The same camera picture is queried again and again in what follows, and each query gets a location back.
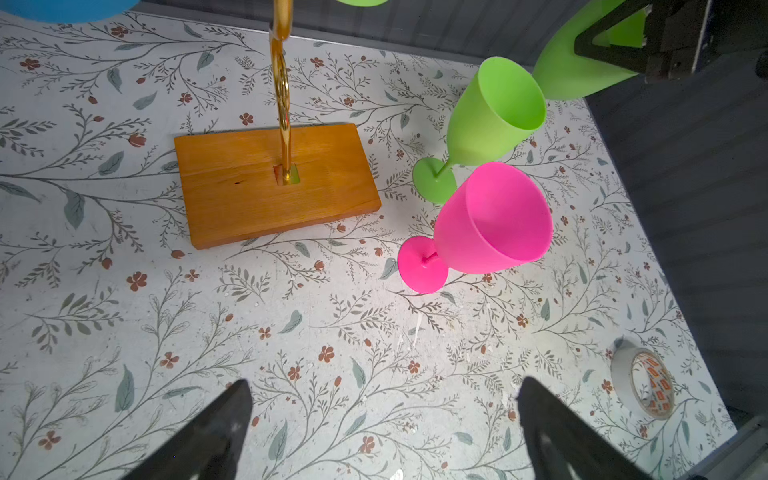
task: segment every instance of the white tape roll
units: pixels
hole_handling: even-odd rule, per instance
[[[654,419],[672,415],[672,377],[653,351],[625,340],[614,353],[611,378],[621,403],[633,413]]]

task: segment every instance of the floral tablecloth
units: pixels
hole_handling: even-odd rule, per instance
[[[416,295],[397,250],[439,208],[411,167],[445,157],[476,66],[287,42],[292,121],[356,123],[382,209],[196,251],[173,138],[276,125],[267,36],[135,13],[0,36],[0,478],[117,478],[240,377],[240,478],[530,478],[526,375],[657,478],[734,433],[583,101],[502,159],[551,251]],[[668,420],[618,402],[622,337],[674,376]]]

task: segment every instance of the ribbed dark wall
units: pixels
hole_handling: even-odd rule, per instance
[[[726,404],[768,412],[768,83],[756,53],[588,98]]]
[[[268,22],[272,0],[148,0]],[[296,27],[533,65],[546,41],[587,0],[389,0],[352,7],[294,0]]]

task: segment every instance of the gold pole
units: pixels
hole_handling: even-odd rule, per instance
[[[283,140],[283,185],[291,183],[290,176],[290,93],[288,91],[288,72],[283,56],[283,42],[290,37],[293,23],[293,0],[274,0],[274,18],[270,29],[270,53],[272,55],[272,74],[275,79],[275,99],[280,116],[280,136]]]

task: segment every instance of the wooden base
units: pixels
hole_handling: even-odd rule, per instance
[[[300,182],[279,185],[280,130],[176,137],[192,244],[215,247],[377,211],[355,125],[291,129]]]

